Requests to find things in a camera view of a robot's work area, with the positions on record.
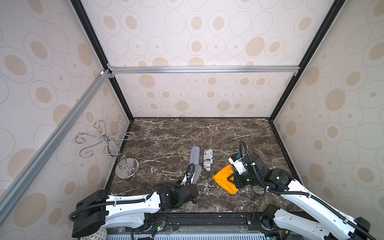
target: marble tabletop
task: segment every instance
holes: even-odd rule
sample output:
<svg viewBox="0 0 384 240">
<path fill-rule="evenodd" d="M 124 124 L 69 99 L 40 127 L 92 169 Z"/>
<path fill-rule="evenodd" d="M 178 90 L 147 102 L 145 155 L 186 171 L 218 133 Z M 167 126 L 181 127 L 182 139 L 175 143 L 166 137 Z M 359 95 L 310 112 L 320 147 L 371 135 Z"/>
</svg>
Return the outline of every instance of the marble tabletop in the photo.
<svg viewBox="0 0 384 240">
<path fill-rule="evenodd" d="M 213 170 L 203 169 L 201 173 L 198 202 L 189 202 L 178 212 L 252 212 L 253 207 L 262 212 L 268 204 L 300 210 L 281 196 L 266 193 L 259 197 L 248 186 L 231 195 L 212 178 L 229 164 L 232 154 L 238 153 L 241 139 L 247 143 L 249 152 L 258 154 L 267 166 L 291 173 L 266 119 L 139 118 L 131 131 L 135 137 L 127 142 L 124 154 L 137 159 L 140 170 L 129 182 L 115 176 L 109 194 L 141 195 L 149 193 L 156 183 L 177 183 L 189 164 L 191 148 L 199 146 L 201 166 L 204 150 L 213 149 Z"/>
</svg>

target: black metal frame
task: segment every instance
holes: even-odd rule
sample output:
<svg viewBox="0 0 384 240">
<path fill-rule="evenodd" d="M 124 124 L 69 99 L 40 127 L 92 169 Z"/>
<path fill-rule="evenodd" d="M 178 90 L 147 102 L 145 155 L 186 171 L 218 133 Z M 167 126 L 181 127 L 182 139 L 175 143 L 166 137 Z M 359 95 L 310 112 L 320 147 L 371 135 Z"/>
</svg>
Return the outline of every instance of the black metal frame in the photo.
<svg viewBox="0 0 384 240">
<path fill-rule="evenodd" d="M 145 214 L 145 223 L 152 224 L 159 218 L 166 219 L 166 225 L 161 232 L 173 232 L 181 227 L 243 227 L 251 232 L 265 234 L 266 237 L 276 237 L 277 240 L 285 239 L 286 229 L 275 227 L 272 230 L 266 230 L 257 220 L 263 212 L 223 212 L 223 213 L 163 213 L 163 214 Z M 316 221 L 306 212 L 291 212 L 291 214 Z M 135 234 L 152 234 L 152 229 L 146 231 L 148 225 L 143 228 L 133 229 Z M 131 228 L 125 227 L 125 231 L 120 228 L 107 228 L 108 234 L 128 235 Z"/>
<path fill-rule="evenodd" d="M 83 28 L 86 32 L 86 34 L 88 35 L 88 38 L 103 66 L 104 69 L 108 69 L 109 72 L 111 72 L 111 70 L 109 69 L 109 66 L 108 66 L 108 60 L 104 54 L 104 51 L 103 51 L 103 48 L 101 47 L 100 45 L 100 42 L 96 36 L 96 33 L 92 27 L 92 24 L 88 18 L 88 15 L 86 14 L 86 11 L 84 9 L 84 6 L 82 5 L 81 1 L 80 0 L 71 0 L 72 2 L 72 5 L 80 19 L 80 22 L 82 23 L 83 25 Z M 268 120 L 268 123 L 270 124 L 271 126 L 271 129 L 273 131 L 273 134 L 275 135 L 276 137 L 276 140 L 283 152 L 283 155 L 284 155 L 284 158 L 292 172 L 292 174 L 294 175 L 294 177 L 297 179 L 297 180 L 300 180 L 299 179 L 299 176 L 296 172 L 296 169 L 294 168 L 293 166 L 293 163 L 288 155 L 288 152 L 287 150 L 285 149 L 284 147 L 284 144 L 283 142 L 281 141 L 281 138 L 277 132 L 277 129 L 273 123 L 273 121 L 275 120 L 277 114 L 279 113 L 279 111 L 281 110 L 281 108 L 283 107 L 285 101 L 287 100 L 287 98 L 289 97 L 290 93 L 292 92 L 295 84 L 297 83 L 298 79 L 300 78 L 300 76 L 302 75 L 302 73 L 304 72 L 306 66 L 308 65 L 309 61 L 311 60 L 312 56 L 314 55 L 315 51 L 317 50 L 317 48 L 319 47 L 321 41 L 323 40 L 325 34 L 327 33 L 327 31 L 329 30 L 333 20 L 336 18 L 337 14 L 339 13 L 341 7 L 343 6 L 345 0 L 335 0 L 334 3 L 332 4 L 329 12 L 327 13 L 327 15 L 325 16 L 324 18 L 324 21 L 322 22 L 318 32 L 316 33 L 313 41 L 311 42 L 308 50 L 306 51 L 303 59 L 301 60 L 299 66 L 300 66 L 300 70 L 298 71 L 297 74 L 295 74 L 291 81 L 289 82 L 287 88 L 285 89 L 283 95 L 281 96 L 278 104 L 276 105 L 275 109 L 273 110 L 271 116 L 269 118 L 264 118 L 266 120 Z M 113 89 L 115 90 L 115 93 L 116 95 L 118 96 L 119 98 L 119 101 L 125 111 L 125 113 L 127 114 L 128 116 L 128 119 L 130 121 L 130 124 L 129 124 L 129 127 L 128 127 L 128 130 L 127 131 L 130 131 L 131 128 L 132 128 L 132 125 L 134 123 L 134 120 L 135 118 L 133 117 L 129 107 L 128 107 L 128 104 L 125 100 L 125 97 L 123 96 L 122 94 L 122 91 L 120 89 L 120 86 L 118 85 L 117 81 L 116 81 L 116 78 L 114 77 L 114 75 L 111 73 L 112 75 L 112 78 L 110 78 L 110 82 L 112 84 L 112 87 Z M 121 150 L 124 149 L 125 147 L 125 144 L 126 144 L 126 141 L 123 141 L 122 144 L 121 144 Z M 111 187 L 111 183 L 112 183 L 112 180 L 113 180 L 113 177 L 114 177 L 114 170 L 115 170 L 115 167 L 116 167 L 116 161 L 115 161 L 115 165 L 113 167 L 113 170 L 109 176 L 109 179 L 107 181 L 107 185 L 106 185 L 106 190 L 107 192 L 109 191 L 110 187 Z"/>
<path fill-rule="evenodd" d="M 305 68 L 307 67 L 308 63 L 310 62 L 312 56 L 316 52 L 317 48 L 319 47 L 321 41 L 323 40 L 325 34 L 329 30 L 331 24 L 333 23 L 333 20 L 336 18 L 337 14 L 339 13 L 341 7 L 343 6 L 344 2 L 346 0 L 335 0 L 329 9 L 327 15 L 325 16 L 322 24 L 320 25 L 319 30 L 317 31 L 315 37 L 313 38 L 310 46 L 308 47 L 307 52 L 304 54 L 303 59 L 301 60 L 299 64 L 299 71 L 296 75 L 294 75 L 291 78 L 291 81 L 288 83 L 287 88 L 285 89 L 283 95 L 281 96 L 279 102 L 277 103 L 275 109 L 273 110 L 270 119 L 273 122 L 277 114 L 279 114 L 281 108 L 283 107 L 285 101 L 288 99 L 289 95 L 291 94 L 293 88 L 295 87 L 297 81 L 299 80 L 300 76 L 304 72 Z"/>
<path fill-rule="evenodd" d="M 100 62 L 104 69 L 108 69 L 111 73 L 112 78 L 109 79 L 111 82 L 111 85 L 119 98 L 119 101 L 121 103 L 122 108 L 124 109 L 125 113 L 128 116 L 129 121 L 133 121 L 133 115 L 128 107 L 127 101 L 125 100 L 122 91 L 120 89 L 120 86 L 115 78 L 115 76 L 112 74 L 111 70 L 108 66 L 108 59 L 104 54 L 103 48 L 100 45 L 99 39 L 96 36 L 95 31 L 93 30 L 91 21 L 88 18 L 87 13 L 85 12 L 84 6 L 81 3 L 80 0 L 71 0 L 74 10 L 76 11 L 77 16 L 80 19 L 81 24 L 83 25 L 83 28 L 89 38 L 89 41 L 91 42 Z"/>
<path fill-rule="evenodd" d="M 126 133 L 128 133 L 128 132 L 131 131 L 134 122 L 135 122 L 135 119 L 132 119 L 132 120 L 130 121 Z M 121 147 L 120 147 L 121 152 L 124 150 L 124 148 L 125 148 L 125 144 L 127 144 L 127 141 L 128 141 L 128 140 L 123 140 L 123 141 L 122 141 L 122 143 L 121 143 Z M 113 164 L 113 167 L 112 167 L 111 174 L 109 175 L 107 184 L 106 184 L 106 186 L 105 186 L 105 190 L 107 191 L 107 193 L 109 192 L 109 190 L 110 190 L 110 188 L 111 188 L 111 185 L 112 185 L 113 178 L 115 177 L 115 169 L 116 169 L 116 166 L 117 166 L 117 165 L 118 165 L 118 158 L 116 157 L 115 163 Z"/>
</svg>

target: patterned wallpaper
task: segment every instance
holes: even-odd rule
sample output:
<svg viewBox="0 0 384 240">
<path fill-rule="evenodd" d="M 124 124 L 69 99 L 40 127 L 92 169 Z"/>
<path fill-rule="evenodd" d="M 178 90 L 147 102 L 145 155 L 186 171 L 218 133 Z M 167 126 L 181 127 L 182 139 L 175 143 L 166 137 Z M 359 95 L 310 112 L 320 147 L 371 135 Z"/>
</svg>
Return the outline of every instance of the patterned wallpaper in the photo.
<svg viewBox="0 0 384 240">
<path fill-rule="evenodd" d="M 82 0 L 113 66 L 297 65 L 333 0 Z"/>
<path fill-rule="evenodd" d="M 117 74 L 134 117 L 269 117 L 292 73 Z"/>
<path fill-rule="evenodd" d="M 100 73 L 65 0 L 0 1 L 0 195 Z"/>
<path fill-rule="evenodd" d="M 105 187 L 114 162 L 114 158 L 103 154 L 103 144 L 92 148 L 92 157 L 79 157 L 85 144 L 90 146 L 99 140 L 90 137 L 86 143 L 77 144 L 74 139 L 80 132 L 100 136 L 93 127 L 97 120 L 105 121 L 106 129 L 102 130 L 106 133 L 115 132 L 119 120 L 126 121 L 117 139 L 123 137 L 129 125 L 108 80 L 0 227 L 0 240 L 75 239 L 71 238 L 73 222 L 68 215 L 78 201 Z"/>
<path fill-rule="evenodd" d="M 384 0 L 349 1 L 275 125 L 303 183 L 384 235 Z"/>
</svg>

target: wire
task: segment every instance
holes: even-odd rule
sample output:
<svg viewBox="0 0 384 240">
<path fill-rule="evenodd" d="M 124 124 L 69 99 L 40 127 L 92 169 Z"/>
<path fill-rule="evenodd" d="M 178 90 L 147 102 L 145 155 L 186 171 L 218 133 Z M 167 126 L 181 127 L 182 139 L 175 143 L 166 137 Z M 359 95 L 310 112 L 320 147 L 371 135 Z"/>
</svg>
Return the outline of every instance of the wire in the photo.
<svg viewBox="0 0 384 240">
<path fill-rule="evenodd" d="M 133 228 L 131 228 L 131 240 L 134 240 L 135 239 L 135 236 L 133 235 Z M 150 240 L 152 239 L 151 237 L 143 237 L 143 238 L 138 238 L 136 240 Z"/>
<path fill-rule="evenodd" d="M 135 200 L 121 200 L 121 201 L 116 201 L 116 204 L 135 204 L 135 203 L 139 203 L 139 202 L 144 202 L 145 199 L 135 199 Z M 73 212 L 71 212 L 68 216 L 68 219 L 71 220 L 71 221 L 74 221 L 74 217 L 76 214 L 79 214 L 80 212 L 83 212 L 85 210 L 88 210 L 88 209 L 91 209 L 91 208 L 94 208 L 94 207 L 103 207 L 103 206 L 107 206 L 107 205 L 114 205 L 115 204 L 115 201 L 108 201 L 108 202 L 100 202 L 100 203 L 96 203 L 96 204 L 90 204 L 88 206 L 85 206 L 81 209 L 78 209 L 78 210 L 75 210 Z"/>
<path fill-rule="evenodd" d="M 266 193 L 266 188 L 264 188 L 264 193 L 263 193 L 263 194 L 258 194 L 257 192 L 255 192 L 255 190 L 252 188 L 252 186 L 251 186 L 251 185 L 249 185 L 249 187 L 251 188 L 252 192 L 253 192 L 254 194 L 258 195 L 259 197 L 262 197 L 262 196 L 264 196 L 264 195 L 265 195 L 265 193 Z"/>
<path fill-rule="evenodd" d="M 248 152 L 248 147 L 246 145 L 246 143 L 243 141 L 243 140 L 240 140 L 239 142 L 239 147 L 240 147 L 240 157 L 242 157 L 243 153 L 242 153 L 242 146 L 244 147 L 245 149 L 245 153 L 249 159 L 249 161 L 252 161 L 250 158 L 249 158 L 249 152 Z M 266 184 L 265 182 L 261 179 L 260 177 L 260 174 L 257 172 L 256 168 L 255 168 L 255 165 L 252 165 L 252 170 L 254 171 L 255 175 L 256 175 L 256 178 L 257 180 L 259 181 L 260 185 L 263 187 L 263 188 L 266 188 Z M 281 194 L 284 194 L 284 195 L 304 195 L 304 196 L 309 196 L 310 194 L 307 193 L 307 192 L 299 192 L 299 191 L 284 191 L 284 192 L 279 192 L 279 191 L 275 191 L 275 190 L 272 190 L 270 187 L 268 188 L 268 191 L 271 192 L 271 193 L 274 193 L 274 194 L 278 194 L 278 195 L 281 195 Z M 335 214 L 338 218 L 340 218 L 341 220 L 343 220 L 343 222 L 346 222 L 348 225 L 350 225 L 351 227 L 353 227 L 354 229 L 357 229 L 358 231 L 360 231 L 364 236 L 366 236 L 367 238 L 371 239 L 371 240 L 376 240 L 376 238 L 374 238 L 371 234 L 369 234 L 368 232 L 366 232 L 364 229 L 362 229 L 361 227 L 357 226 L 355 223 L 347 220 L 346 217 L 344 217 L 343 215 L 341 215 L 338 211 L 336 211 L 333 207 L 331 207 L 328 203 L 324 202 L 322 199 L 312 195 L 311 198 L 313 198 L 314 200 L 316 200 L 317 202 L 319 202 L 321 205 L 325 206 L 328 210 L 330 210 L 333 214 Z"/>
<path fill-rule="evenodd" d="M 192 180 L 192 176 L 193 176 L 193 174 L 195 172 L 195 164 L 193 164 L 193 163 L 188 166 L 187 170 L 189 169 L 189 167 L 191 165 L 192 165 L 191 177 L 187 181 L 186 185 L 190 184 L 190 182 Z M 96 203 L 96 204 L 90 204 L 88 206 L 85 206 L 83 208 L 77 209 L 77 210 L 73 211 L 72 213 L 70 213 L 69 216 L 68 216 L 68 219 L 70 221 L 74 221 L 74 217 L 75 217 L 76 214 L 79 214 L 80 212 L 83 212 L 85 210 L 88 210 L 88 209 L 91 209 L 91 208 L 94 208 L 94 207 L 103 207 L 103 206 L 115 205 L 115 204 L 116 205 L 118 205 L 118 204 L 135 204 L 135 203 L 139 203 L 139 202 L 145 202 L 146 200 L 151 198 L 151 196 L 155 192 L 155 188 L 157 186 L 163 185 L 163 184 L 172 185 L 172 186 L 175 186 L 175 187 L 182 187 L 181 185 L 174 184 L 174 183 L 171 183 L 171 182 L 160 182 L 160 183 L 156 184 L 155 186 L 153 186 L 152 191 L 147 195 L 146 198 L 134 199 L 134 200 L 107 201 L 107 202 L 100 202 L 100 203 Z"/>
<path fill-rule="evenodd" d="M 191 173 L 189 175 L 189 178 L 187 180 L 187 182 L 185 183 L 186 185 L 189 185 L 192 181 L 192 177 L 193 177 L 193 174 L 195 173 L 195 164 L 194 163 L 191 163 L 188 167 L 187 167 L 187 171 L 189 169 L 189 167 L 192 167 L 192 170 L 191 170 Z"/>
<path fill-rule="evenodd" d="M 259 210 L 257 209 L 256 206 L 252 206 L 253 209 L 253 216 L 252 216 L 252 221 L 255 219 L 255 214 L 257 214 L 257 222 L 260 222 L 260 217 L 259 217 Z"/>
<path fill-rule="evenodd" d="M 161 217 L 161 218 L 158 218 L 158 219 L 155 221 L 154 224 L 159 223 L 159 222 L 161 222 L 161 221 L 167 223 L 167 220 L 166 220 L 165 218 Z"/>
<path fill-rule="evenodd" d="M 289 236 L 289 233 L 290 233 L 290 231 L 288 231 L 288 233 L 285 234 L 285 236 L 284 236 L 283 238 L 281 238 L 281 240 L 287 240 L 287 239 L 288 239 L 288 236 Z"/>
<path fill-rule="evenodd" d="M 271 192 L 271 193 L 274 193 L 274 194 L 278 194 L 278 195 L 281 195 L 281 194 L 284 194 L 284 195 L 303 195 L 303 196 L 306 196 L 306 197 L 309 197 L 309 193 L 307 192 L 299 192 L 299 191 L 284 191 L 284 192 L 279 192 L 279 191 L 275 191 L 275 190 L 271 190 L 268 188 L 268 191 Z M 371 240 L 376 240 L 376 238 L 374 238 L 371 234 L 369 234 L 368 232 L 366 232 L 364 229 L 362 229 L 361 227 L 357 226 L 355 223 L 349 221 L 346 217 L 344 217 L 342 214 L 340 214 L 338 211 L 336 211 L 333 207 L 331 207 L 328 203 L 324 202 L 322 199 L 318 198 L 317 196 L 314 196 L 314 195 L 311 195 L 311 198 L 316 200 L 317 202 L 319 202 L 321 205 L 323 205 L 324 207 L 326 207 L 328 210 L 330 210 L 333 214 L 335 214 L 339 219 L 343 220 L 343 222 L 346 222 L 348 225 L 350 225 L 351 227 L 353 227 L 354 229 L 360 231 L 364 236 L 366 236 L 367 238 L 371 239 Z"/>
</svg>

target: vent grille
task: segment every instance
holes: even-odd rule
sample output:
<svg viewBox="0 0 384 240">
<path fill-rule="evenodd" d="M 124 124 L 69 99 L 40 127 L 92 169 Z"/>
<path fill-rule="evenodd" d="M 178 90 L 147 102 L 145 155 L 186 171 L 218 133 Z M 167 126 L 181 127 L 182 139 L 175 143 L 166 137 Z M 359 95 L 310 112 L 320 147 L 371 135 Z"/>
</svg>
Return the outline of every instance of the vent grille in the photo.
<svg viewBox="0 0 384 240">
<path fill-rule="evenodd" d="M 149 235 L 135 235 L 135 239 Z M 130 235 L 108 235 L 107 240 L 131 240 Z M 154 240 L 265 240 L 263 233 L 225 233 L 225 234 L 171 234 L 157 235 Z"/>
</svg>

